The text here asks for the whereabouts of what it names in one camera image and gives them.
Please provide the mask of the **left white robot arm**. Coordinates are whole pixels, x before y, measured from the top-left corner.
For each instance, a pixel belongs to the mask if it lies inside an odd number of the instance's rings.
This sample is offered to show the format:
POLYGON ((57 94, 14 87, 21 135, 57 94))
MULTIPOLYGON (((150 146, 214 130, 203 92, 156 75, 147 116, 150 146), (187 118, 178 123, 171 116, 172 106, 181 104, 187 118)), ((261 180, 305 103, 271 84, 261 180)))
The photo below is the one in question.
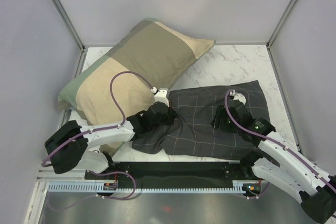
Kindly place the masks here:
POLYGON ((161 126, 173 125, 175 118, 170 106, 156 102, 117 124, 80 126, 75 120, 68 121, 45 142, 48 156, 43 167, 51 166, 55 174, 84 169, 109 179, 114 175, 114 165, 106 154, 92 148, 143 139, 161 126))

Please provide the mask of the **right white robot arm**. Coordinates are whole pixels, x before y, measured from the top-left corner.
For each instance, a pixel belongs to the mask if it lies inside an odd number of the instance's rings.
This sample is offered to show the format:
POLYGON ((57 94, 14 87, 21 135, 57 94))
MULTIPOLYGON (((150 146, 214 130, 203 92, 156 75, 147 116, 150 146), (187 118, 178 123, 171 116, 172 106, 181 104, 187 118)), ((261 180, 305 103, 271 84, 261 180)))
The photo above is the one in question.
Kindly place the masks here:
POLYGON ((212 127, 236 133, 260 150, 241 160, 244 178, 256 176, 275 185, 317 223, 335 217, 335 176, 289 146, 268 120, 253 118, 242 102, 233 100, 217 107, 212 127))

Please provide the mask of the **dark grey plaid pillowcase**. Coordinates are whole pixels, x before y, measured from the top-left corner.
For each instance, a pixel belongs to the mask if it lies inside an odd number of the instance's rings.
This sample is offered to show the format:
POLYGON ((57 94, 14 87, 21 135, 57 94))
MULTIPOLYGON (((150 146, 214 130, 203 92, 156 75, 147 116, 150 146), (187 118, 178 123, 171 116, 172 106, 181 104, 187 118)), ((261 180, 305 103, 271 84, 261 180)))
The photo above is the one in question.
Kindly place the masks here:
POLYGON ((264 92, 257 80, 233 86, 209 86, 174 90, 169 101, 176 112, 174 124, 160 126, 149 136, 136 140, 132 148, 147 154, 165 151, 168 155, 213 157, 238 161, 259 149, 236 133, 214 130, 216 109, 224 105, 225 93, 233 89, 246 98, 254 118, 270 119, 264 92))

